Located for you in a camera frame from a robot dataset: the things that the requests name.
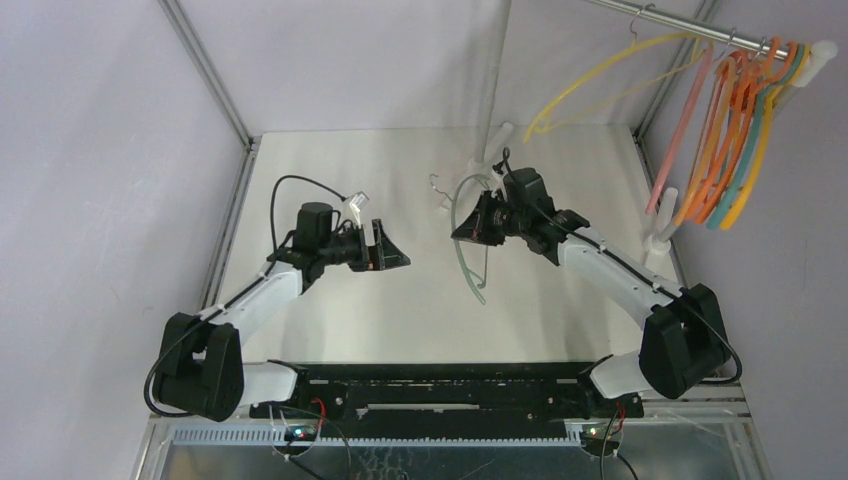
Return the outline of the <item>pale yellow hanger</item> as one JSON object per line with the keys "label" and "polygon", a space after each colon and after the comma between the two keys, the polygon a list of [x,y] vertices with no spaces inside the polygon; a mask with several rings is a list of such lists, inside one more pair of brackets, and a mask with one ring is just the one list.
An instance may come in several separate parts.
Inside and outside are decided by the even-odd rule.
{"label": "pale yellow hanger", "polygon": [[525,133],[522,137],[523,144],[529,144],[534,136],[544,135],[562,126],[575,124],[579,120],[582,120],[590,116],[591,114],[594,114],[600,110],[607,108],[610,105],[622,101],[623,99],[637,92],[646,90],[649,87],[658,86],[660,83],[669,80],[674,75],[690,68],[697,61],[700,61],[702,59],[703,53],[699,53],[698,51],[696,51],[695,53],[690,55],[690,59],[688,61],[685,61],[682,66],[672,67],[663,74],[660,74],[658,76],[645,80],[642,83],[636,84],[635,86],[631,86],[625,90],[622,90],[621,92],[609,96],[600,102],[583,108],[578,113],[568,116],[565,119],[557,121],[552,120],[555,110],[567,98],[571,97],[579,89],[592,82],[596,78],[600,77],[602,74],[606,73],[607,71],[609,71],[619,63],[623,62],[624,60],[627,60],[637,54],[667,43],[684,42],[685,40],[694,40],[696,45],[700,43],[700,35],[698,35],[687,27],[674,25],[671,26],[671,29],[674,30],[674,33],[655,36],[646,40],[640,40],[639,33],[637,32],[634,26],[635,20],[637,18],[648,19],[649,13],[656,13],[654,7],[654,4],[643,4],[635,6],[634,10],[631,12],[632,21],[628,25],[628,32],[631,36],[631,43],[625,49],[611,55],[610,57],[601,61],[599,64],[590,68],[585,73],[581,74],[571,85],[565,87],[546,106],[544,106],[534,117],[529,126],[526,128]]}

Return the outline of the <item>yellow-orange plastic hanger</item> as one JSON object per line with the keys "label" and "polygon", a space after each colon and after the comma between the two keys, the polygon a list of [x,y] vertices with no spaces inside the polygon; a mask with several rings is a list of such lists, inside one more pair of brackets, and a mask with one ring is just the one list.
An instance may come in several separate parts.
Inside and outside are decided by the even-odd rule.
{"label": "yellow-orange plastic hanger", "polygon": [[810,47],[806,44],[791,42],[790,45],[795,46],[796,51],[787,71],[779,74],[776,81],[769,82],[757,94],[751,123],[753,137],[746,142],[732,181],[707,222],[710,229],[732,228],[753,193],[768,149],[776,97],[799,75],[810,54]]}

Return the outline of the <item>pink hanger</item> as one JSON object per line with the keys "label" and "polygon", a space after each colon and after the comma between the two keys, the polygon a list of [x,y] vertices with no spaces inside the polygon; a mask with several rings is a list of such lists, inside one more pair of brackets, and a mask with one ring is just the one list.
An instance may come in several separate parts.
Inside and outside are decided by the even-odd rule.
{"label": "pink hanger", "polygon": [[695,107],[704,88],[707,75],[714,62],[714,43],[712,41],[704,41],[704,44],[705,46],[693,56],[692,63],[698,61],[697,73],[690,87],[679,121],[663,156],[659,171],[656,175],[656,179],[646,205],[646,214],[653,213],[657,208],[657,204],[659,203],[661,194],[664,191],[668,176],[675,164],[675,161],[677,160],[684,135],[686,134],[694,115]]}

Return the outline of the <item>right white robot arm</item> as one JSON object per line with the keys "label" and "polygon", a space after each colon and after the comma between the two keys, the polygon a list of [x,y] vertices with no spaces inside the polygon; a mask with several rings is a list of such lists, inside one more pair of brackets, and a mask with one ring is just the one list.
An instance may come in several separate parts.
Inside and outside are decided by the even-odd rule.
{"label": "right white robot arm", "polygon": [[678,399],[737,360],[710,288],[663,277],[609,244],[578,213],[556,208],[535,169],[503,173],[500,186],[482,191],[469,216],[453,227],[452,239],[495,247],[520,238],[531,252],[602,290],[642,332],[638,349],[589,369],[577,391],[584,412],[605,415],[618,397],[649,390]]}

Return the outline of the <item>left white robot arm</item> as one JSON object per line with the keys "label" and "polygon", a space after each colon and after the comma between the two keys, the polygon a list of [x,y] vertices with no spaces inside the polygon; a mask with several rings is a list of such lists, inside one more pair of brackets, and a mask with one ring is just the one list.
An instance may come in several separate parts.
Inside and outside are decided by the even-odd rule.
{"label": "left white robot arm", "polygon": [[160,353],[143,387],[148,409],[168,418],[199,416],[223,422],[237,409],[274,404],[290,417],[311,407],[301,367],[280,360],[250,363],[242,348],[282,307],[302,296],[326,268],[377,272],[407,267],[410,258],[372,222],[374,242],[355,220],[333,222],[333,208],[303,204],[294,230],[267,257],[253,280],[231,299],[195,314],[177,312],[165,324]]}

